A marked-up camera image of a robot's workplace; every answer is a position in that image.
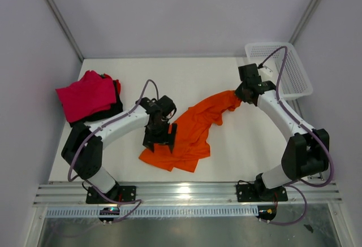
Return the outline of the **orange t shirt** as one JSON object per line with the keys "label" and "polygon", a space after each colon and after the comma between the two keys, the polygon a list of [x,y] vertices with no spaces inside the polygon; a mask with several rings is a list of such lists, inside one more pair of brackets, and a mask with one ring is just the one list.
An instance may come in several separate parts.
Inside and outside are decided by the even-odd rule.
{"label": "orange t shirt", "polygon": [[241,102],[233,90],[226,90],[189,107],[175,121],[178,127],[173,151],[156,145],[154,152],[145,149],[139,159],[169,172],[173,168],[195,172],[198,161],[211,155],[207,142],[211,126],[222,125],[222,114],[225,111],[234,111]]}

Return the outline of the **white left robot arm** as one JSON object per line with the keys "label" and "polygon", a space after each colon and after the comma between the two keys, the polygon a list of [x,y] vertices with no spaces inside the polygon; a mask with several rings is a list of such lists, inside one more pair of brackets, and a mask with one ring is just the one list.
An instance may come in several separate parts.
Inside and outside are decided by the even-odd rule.
{"label": "white left robot arm", "polygon": [[76,123],[66,140],[61,156],[69,164],[69,172],[89,183],[99,197],[107,203],[114,202],[119,194],[119,184],[102,166],[103,150],[130,132],[144,128],[143,146],[155,152],[156,146],[167,146],[173,151],[177,124],[169,120],[176,105],[168,96],[160,99],[144,97],[118,115],[85,125]]}

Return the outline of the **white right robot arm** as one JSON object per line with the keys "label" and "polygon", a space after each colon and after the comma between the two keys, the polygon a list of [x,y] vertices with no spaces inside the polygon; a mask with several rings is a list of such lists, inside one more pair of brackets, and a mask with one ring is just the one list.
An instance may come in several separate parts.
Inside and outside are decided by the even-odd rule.
{"label": "white right robot arm", "polygon": [[287,201],[286,185],[307,176],[334,171],[329,153],[329,134],[305,123],[277,94],[276,85],[270,80],[262,80],[257,64],[240,66],[238,72],[241,83],[235,95],[242,102],[262,110],[287,142],[280,165],[258,174],[252,183],[237,183],[238,201]]}

